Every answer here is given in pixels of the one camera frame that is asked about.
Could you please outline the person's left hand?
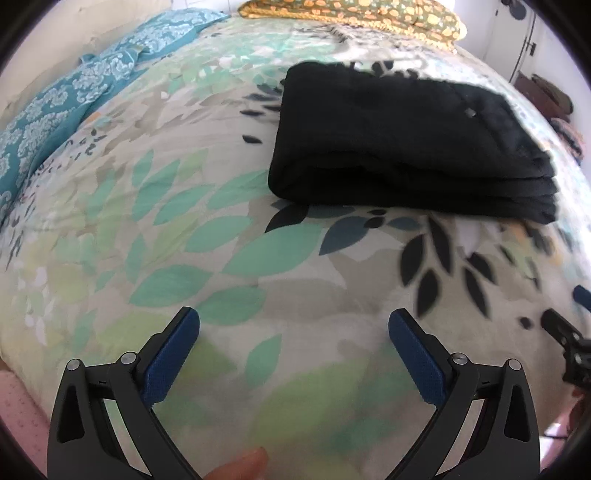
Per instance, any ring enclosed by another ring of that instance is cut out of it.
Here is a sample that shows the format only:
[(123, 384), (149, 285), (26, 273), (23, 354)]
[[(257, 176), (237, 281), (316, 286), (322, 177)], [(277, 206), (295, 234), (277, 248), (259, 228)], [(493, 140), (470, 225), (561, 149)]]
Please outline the person's left hand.
[(263, 447), (252, 450), (204, 476), (204, 480), (259, 480), (266, 474), (270, 458)]

